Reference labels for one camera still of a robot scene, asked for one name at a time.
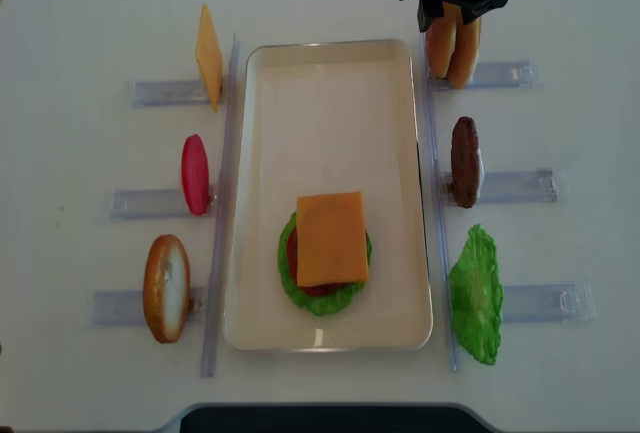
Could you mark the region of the sesame top bun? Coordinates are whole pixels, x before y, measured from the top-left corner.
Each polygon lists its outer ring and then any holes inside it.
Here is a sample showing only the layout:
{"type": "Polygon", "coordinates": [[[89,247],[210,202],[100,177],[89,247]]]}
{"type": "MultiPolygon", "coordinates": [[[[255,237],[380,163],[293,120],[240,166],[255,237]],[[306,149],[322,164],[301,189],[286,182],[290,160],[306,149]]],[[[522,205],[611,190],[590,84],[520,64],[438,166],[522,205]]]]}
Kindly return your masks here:
{"type": "Polygon", "coordinates": [[[445,78],[456,45],[459,8],[444,2],[444,16],[436,18],[425,34],[429,69],[436,78],[445,78]]]}

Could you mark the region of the standing meat patty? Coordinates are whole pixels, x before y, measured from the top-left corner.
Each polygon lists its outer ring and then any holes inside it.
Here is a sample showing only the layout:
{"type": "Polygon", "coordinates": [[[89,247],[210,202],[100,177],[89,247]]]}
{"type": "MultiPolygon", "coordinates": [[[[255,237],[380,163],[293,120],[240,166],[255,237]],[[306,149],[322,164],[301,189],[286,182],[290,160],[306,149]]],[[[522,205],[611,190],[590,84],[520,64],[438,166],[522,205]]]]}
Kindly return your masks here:
{"type": "Polygon", "coordinates": [[[452,131],[451,172],[453,196],[462,208],[475,205],[480,186],[479,142],[472,118],[460,117],[452,131]]]}

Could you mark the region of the standing cheese slice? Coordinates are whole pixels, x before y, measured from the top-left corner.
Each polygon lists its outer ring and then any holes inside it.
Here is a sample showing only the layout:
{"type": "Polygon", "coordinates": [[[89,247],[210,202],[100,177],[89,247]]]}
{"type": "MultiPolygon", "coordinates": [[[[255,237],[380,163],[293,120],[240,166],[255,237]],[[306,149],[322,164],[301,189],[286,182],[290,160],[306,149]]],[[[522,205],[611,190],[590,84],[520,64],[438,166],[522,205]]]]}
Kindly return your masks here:
{"type": "Polygon", "coordinates": [[[199,67],[209,101],[218,111],[223,84],[223,57],[211,12],[202,5],[195,48],[195,59],[199,67]]]}

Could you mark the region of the cheese slice on burger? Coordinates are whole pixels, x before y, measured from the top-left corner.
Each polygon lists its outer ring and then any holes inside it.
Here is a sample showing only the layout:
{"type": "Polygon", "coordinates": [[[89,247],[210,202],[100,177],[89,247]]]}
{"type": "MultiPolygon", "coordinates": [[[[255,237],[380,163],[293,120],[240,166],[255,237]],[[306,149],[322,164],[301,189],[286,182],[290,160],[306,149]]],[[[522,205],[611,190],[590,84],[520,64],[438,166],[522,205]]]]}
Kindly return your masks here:
{"type": "Polygon", "coordinates": [[[296,234],[300,287],[368,281],[361,192],[298,198],[296,234]]]}

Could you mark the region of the standing green lettuce leaf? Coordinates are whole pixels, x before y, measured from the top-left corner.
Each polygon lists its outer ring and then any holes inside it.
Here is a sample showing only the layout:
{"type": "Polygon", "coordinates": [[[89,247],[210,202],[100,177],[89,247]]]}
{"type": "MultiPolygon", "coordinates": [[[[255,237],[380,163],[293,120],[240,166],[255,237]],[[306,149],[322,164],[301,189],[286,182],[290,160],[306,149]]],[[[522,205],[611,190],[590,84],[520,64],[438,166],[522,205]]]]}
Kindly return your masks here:
{"type": "Polygon", "coordinates": [[[477,362],[495,364],[501,345],[504,288],[495,241],[479,224],[469,229],[451,269],[449,293],[457,342],[477,362]]]}

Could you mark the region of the clear holder under lettuce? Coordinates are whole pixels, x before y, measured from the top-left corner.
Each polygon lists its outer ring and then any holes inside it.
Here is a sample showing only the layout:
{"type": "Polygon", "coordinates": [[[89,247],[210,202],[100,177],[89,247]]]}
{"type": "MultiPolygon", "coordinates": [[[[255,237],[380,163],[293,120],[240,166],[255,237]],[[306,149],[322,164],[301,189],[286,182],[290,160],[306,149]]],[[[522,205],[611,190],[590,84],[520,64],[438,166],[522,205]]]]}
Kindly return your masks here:
{"type": "Polygon", "coordinates": [[[502,317],[504,323],[593,321],[591,286],[581,281],[505,286],[502,317]]]}

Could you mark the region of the tomato slice on burger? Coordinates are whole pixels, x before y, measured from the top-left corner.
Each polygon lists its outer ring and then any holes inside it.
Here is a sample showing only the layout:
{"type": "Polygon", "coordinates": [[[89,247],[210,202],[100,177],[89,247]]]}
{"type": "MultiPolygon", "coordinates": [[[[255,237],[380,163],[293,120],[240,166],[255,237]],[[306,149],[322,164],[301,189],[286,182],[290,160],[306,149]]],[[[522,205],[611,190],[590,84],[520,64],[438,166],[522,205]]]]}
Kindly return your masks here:
{"type": "Polygon", "coordinates": [[[324,297],[328,296],[335,291],[343,289],[346,284],[328,283],[312,287],[301,287],[297,283],[297,266],[298,266],[298,245],[297,245],[297,231],[293,229],[287,241],[287,260],[290,275],[293,278],[294,285],[301,289],[303,292],[311,297],[324,297]]]}

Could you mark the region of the lettuce leaf on burger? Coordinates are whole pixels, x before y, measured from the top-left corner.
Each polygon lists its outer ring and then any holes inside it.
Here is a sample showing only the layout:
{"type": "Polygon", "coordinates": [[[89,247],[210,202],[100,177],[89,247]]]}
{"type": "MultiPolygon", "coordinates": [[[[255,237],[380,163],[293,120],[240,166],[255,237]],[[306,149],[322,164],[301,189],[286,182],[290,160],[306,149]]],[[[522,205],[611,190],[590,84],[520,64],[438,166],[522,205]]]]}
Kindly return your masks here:
{"type": "Polygon", "coordinates": [[[363,290],[366,283],[338,283],[346,284],[346,287],[324,297],[311,297],[303,292],[294,285],[288,267],[287,241],[293,229],[296,229],[296,213],[290,216],[280,234],[278,243],[277,266],[284,292],[294,305],[308,310],[315,316],[326,316],[341,312],[352,303],[353,299],[363,290]]]}

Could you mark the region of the standing bread slice left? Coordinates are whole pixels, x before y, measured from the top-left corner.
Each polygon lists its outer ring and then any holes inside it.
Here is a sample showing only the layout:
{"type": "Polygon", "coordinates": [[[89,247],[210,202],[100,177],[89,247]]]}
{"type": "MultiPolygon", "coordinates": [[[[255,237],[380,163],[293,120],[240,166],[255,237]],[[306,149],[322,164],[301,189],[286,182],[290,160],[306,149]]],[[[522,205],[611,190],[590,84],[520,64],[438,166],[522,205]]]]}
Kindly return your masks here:
{"type": "Polygon", "coordinates": [[[183,332],[190,302],[190,265],[181,240],[161,235],[152,243],[144,272],[143,312],[159,343],[176,343],[183,332]]]}

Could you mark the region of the clear holder under buns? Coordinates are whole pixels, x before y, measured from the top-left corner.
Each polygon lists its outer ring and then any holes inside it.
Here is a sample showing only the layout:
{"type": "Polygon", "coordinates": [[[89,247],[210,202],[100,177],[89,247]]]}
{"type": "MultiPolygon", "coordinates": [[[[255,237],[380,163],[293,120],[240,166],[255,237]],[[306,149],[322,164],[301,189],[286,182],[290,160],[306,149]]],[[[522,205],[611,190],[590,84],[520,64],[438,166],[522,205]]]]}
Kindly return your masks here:
{"type": "Polygon", "coordinates": [[[541,83],[536,61],[481,61],[464,85],[469,89],[530,89],[541,83]]]}

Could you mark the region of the clear holder under patty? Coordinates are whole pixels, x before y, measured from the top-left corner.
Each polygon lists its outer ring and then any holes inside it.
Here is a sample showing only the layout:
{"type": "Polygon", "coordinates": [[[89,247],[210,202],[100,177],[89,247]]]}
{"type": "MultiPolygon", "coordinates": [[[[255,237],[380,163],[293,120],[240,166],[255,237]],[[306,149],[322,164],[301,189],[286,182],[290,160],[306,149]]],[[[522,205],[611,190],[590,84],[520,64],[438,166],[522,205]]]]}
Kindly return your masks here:
{"type": "Polygon", "coordinates": [[[564,195],[564,177],[551,168],[487,172],[476,204],[557,202],[564,195]]]}

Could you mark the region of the white rectangular tray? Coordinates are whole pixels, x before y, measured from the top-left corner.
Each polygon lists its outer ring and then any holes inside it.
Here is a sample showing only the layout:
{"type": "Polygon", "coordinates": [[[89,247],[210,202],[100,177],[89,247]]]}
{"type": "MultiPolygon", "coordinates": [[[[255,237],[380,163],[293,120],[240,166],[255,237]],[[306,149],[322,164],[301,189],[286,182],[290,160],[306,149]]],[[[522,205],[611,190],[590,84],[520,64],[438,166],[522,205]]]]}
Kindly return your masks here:
{"type": "Polygon", "coordinates": [[[414,350],[433,330],[412,57],[379,39],[263,46],[245,67],[224,308],[243,351],[414,350]],[[282,237],[301,197],[358,192],[369,278],[317,315],[284,289],[282,237]]]}

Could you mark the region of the right long clear rail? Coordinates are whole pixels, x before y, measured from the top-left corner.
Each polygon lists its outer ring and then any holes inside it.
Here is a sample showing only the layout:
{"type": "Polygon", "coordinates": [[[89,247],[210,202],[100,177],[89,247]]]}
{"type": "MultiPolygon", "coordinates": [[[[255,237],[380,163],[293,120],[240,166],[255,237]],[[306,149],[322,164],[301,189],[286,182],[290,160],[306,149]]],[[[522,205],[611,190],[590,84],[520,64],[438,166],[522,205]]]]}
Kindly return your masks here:
{"type": "Polygon", "coordinates": [[[439,261],[440,282],[441,282],[441,303],[443,308],[444,332],[447,343],[447,355],[449,370],[452,373],[459,371],[459,352],[455,334],[452,328],[451,300],[448,283],[450,271],[449,252],[447,244],[446,219],[444,214],[445,198],[442,193],[441,171],[439,167],[437,137],[435,128],[435,108],[433,103],[433,82],[431,70],[428,65],[426,52],[426,34],[420,34],[419,40],[420,57],[422,60],[422,101],[423,116],[426,126],[427,148],[431,163],[430,184],[432,190],[433,216],[436,230],[437,258],[439,261]]]}

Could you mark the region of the long clear rail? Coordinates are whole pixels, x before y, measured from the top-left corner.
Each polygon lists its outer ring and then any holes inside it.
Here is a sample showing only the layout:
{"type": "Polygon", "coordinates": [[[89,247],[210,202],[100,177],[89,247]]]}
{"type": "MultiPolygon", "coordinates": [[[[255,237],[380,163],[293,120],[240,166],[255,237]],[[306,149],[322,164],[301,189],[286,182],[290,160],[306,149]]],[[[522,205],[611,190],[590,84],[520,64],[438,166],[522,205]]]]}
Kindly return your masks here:
{"type": "Polygon", "coordinates": [[[227,232],[232,199],[232,180],[234,178],[233,155],[235,149],[237,84],[241,56],[241,40],[233,34],[232,50],[228,63],[228,76],[225,101],[225,130],[222,163],[218,177],[217,200],[215,202],[215,238],[211,272],[208,280],[208,297],[204,337],[201,355],[200,374],[202,378],[215,375],[220,303],[222,297],[222,279],[227,253],[227,232]]]}
{"type": "Polygon", "coordinates": [[[452,373],[459,371],[459,352],[455,334],[452,328],[451,300],[448,283],[450,271],[449,252],[447,244],[446,219],[444,214],[445,198],[442,193],[441,171],[439,167],[437,137],[435,128],[435,108],[433,103],[433,82],[431,70],[428,65],[426,52],[426,34],[420,34],[419,40],[420,57],[422,60],[422,101],[423,116],[426,126],[427,148],[431,163],[430,184],[432,190],[433,216],[436,230],[437,258],[439,261],[440,282],[441,282],[441,303],[443,308],[444,332],[447,343],[447,355],[449,370],[452,373]]]}

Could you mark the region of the left long clear rail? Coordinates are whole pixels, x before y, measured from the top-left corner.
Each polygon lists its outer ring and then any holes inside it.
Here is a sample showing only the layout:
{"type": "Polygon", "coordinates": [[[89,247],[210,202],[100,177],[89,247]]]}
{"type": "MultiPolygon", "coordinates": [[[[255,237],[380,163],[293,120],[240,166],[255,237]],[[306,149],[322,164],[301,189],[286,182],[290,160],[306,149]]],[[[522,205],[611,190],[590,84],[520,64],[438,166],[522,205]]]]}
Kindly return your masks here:
{"type": "Polygon", "coordinates": [[[227,253],[227,232],[232,199],[232,180],[234,178],[233,155],[235,149],[237,84],[241,56],[241,40],[233,34],[232,50],[228,63],[228,76],[225,101],[225,130],[222,163],[218,177],[217,200],[215,202],[215,238],[211,272],[208,280],[208,297],[204,337],[201,355],[200,374],[202,378],[215,375],[220,303],[222,297],[222,279],[227,253]]]}

